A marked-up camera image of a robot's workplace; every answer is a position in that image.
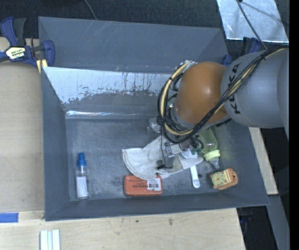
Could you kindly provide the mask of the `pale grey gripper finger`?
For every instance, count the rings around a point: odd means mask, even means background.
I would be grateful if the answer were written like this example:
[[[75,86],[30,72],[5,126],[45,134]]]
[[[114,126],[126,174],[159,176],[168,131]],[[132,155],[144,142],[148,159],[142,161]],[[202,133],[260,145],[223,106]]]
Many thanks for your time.
[[[165,151],[165,167],[172,168],[174,162],[175,154],[172,153],[171,150]]]

